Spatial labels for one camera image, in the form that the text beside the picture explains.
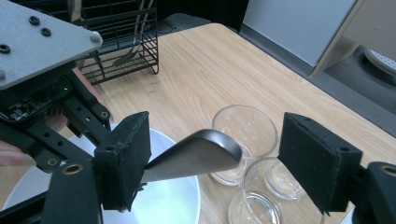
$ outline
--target gray floor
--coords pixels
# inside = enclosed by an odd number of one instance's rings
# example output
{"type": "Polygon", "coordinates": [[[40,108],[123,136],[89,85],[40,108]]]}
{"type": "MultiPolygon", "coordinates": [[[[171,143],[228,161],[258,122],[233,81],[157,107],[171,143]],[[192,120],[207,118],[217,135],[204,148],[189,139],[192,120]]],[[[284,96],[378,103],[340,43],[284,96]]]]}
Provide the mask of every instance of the gray floor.
{"type": "MultiPolygon", "coordinates": [[[[175,14],[158,22],[159,35],[190,29],[210,21],[175,14]]],[[[297,74],[396,137],[396,77],[376,69],[365,59],[364,48],[315,77],[313,67],[290,54],[254,30],[243,25],[240,35],[267,52],[297,74]]]]}

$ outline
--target dish rack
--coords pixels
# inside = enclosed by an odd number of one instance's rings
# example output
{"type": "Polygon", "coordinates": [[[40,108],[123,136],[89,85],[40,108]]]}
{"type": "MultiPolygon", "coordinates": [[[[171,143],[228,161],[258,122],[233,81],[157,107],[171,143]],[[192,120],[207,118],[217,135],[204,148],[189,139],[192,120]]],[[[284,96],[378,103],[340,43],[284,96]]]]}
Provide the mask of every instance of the dish rack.
{"type": "Polygon", "coordinates": [[[76,60],[92,85],[151,68],[159,71],[155,0],[13,0],[98,32],[99,50],[76,60]]]}

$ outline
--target white plate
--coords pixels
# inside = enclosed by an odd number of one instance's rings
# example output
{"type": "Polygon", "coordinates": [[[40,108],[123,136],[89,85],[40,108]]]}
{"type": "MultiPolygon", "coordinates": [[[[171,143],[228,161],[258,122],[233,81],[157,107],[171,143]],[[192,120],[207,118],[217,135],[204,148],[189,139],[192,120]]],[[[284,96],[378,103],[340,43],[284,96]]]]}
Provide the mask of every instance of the white plate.
{"type": "MultiPolygon", "coordinates": [[[[71,137],[71,142],[93,153],[94,145],[85,137],[71,137]]],[[[158,131],[150,129],[151,160],[171,147],[175,142],[158,131]]],[[[22,177],[9,195],[4,208],[20,203],[48,189],[50,175],[32,167],[22,177]]],[[[132,211],[103,212],[108,223],[198,223],[200,192],[196,176],[148,183],[137,193],[132,211]]]]}

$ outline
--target clear drinking glass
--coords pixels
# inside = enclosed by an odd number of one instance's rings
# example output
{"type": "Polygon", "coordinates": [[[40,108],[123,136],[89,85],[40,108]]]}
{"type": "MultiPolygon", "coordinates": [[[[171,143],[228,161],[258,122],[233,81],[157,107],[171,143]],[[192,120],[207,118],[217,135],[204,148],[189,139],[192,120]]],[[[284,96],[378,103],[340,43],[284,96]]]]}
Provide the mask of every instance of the clear drinking glass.
{"type": "Polygon", "coordinates": [[[275,157],[252,163],[228,209],[232,224],[323,223],[324,216],[275,157]]]}
{"type": "Polygon", "coordinates": [[[231,136],[242,149],[242,160],[237,168],[211,174],[227,186],[240,185],[249,165],[268,156],[277,145],[274,123],[260,110],[247,105],[230,105],[221,109],[213,118],[212,129],[231,136]]]}

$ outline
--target black screw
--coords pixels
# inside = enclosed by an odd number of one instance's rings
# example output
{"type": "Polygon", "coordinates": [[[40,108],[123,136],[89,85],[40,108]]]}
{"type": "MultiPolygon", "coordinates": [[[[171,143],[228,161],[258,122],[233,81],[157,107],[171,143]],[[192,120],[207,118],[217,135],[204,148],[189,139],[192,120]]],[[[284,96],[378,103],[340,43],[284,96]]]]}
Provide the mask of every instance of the black screw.
{"type": "Polygon", "coordinates": [[[50,36],[50,29],[48,29],[48,28],[41,29],[41,34],[43,36],[50,36]]]}
{"type": "Polygon", "coordinates": [[[29,17],[29,22],[30,24],[37,26],[40,24],[40,19],[37,18],[36,16],[31,16],[29,17]]]}
{"type": "Polygon", "coordinates": [[[6,44],[0,44],[0,53],[7,54],[11,51],[8,45],[6,44]]]}

